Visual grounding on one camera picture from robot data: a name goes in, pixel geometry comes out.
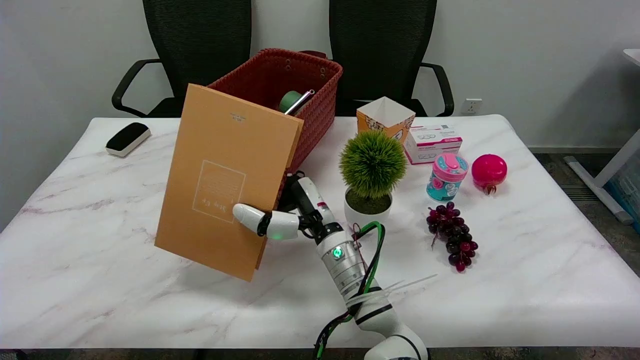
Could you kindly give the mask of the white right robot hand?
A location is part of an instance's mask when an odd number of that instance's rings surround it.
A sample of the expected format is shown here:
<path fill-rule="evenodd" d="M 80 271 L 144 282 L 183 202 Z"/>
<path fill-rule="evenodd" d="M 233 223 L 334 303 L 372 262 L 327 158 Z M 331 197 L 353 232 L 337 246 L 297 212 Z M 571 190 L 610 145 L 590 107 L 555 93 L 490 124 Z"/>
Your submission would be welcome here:
<path fill-rule="evenodd" d="M 292 177 L 294 180 L 285 187 L 285 194 L 297 214 L 280 210 L 264 212 L 236 203 L 232 208 L 234 219 L 259 237 L 272 240 L 292 240 L 302 234 L 320 244 L 327 237 L 345 232 L 313 180 L 298 174 Z"/>

